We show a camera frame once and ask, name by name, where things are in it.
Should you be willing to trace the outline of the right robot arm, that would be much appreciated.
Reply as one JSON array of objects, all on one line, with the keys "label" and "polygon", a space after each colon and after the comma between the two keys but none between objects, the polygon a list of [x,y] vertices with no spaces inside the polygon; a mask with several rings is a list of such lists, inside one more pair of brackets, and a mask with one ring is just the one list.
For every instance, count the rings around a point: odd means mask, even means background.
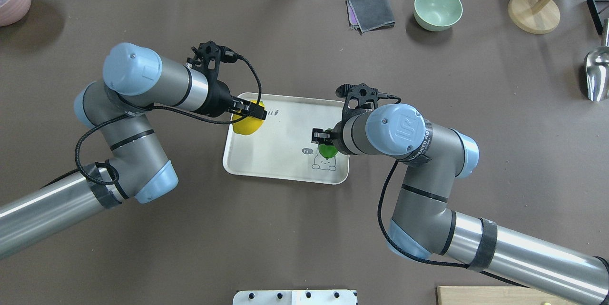
[{"label": "right robot arm", "polygon": [[608,262],[448,208],[455,179],[479,161],[472,138],[423,118],[403,103],[357,110],[312,142],[344,155],[385,155],[407,166],[388,227],[389,248],[405,259],[469,270],[586,305],[608,303]]}]

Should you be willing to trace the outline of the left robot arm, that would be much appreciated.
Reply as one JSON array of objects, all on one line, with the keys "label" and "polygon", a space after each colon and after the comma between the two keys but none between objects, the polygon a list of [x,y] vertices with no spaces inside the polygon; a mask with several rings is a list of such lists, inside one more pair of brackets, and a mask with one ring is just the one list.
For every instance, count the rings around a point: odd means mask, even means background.
[{"label": "left robot arm", "polygon": [[103,78],[74,101],[76,116],[88,127],[74,149],[75,170],[2,206],[2,259],[127,199],[145,204],[176,188],[176,171],[148,112],[166,110],[218,125],[266,119],[258,75],[254,101],[231,95],[219,81],[222,63],[242,61],[253,71],[244,56],[212,41],[192,52],[180,64],[133,43],[111,49]]}]

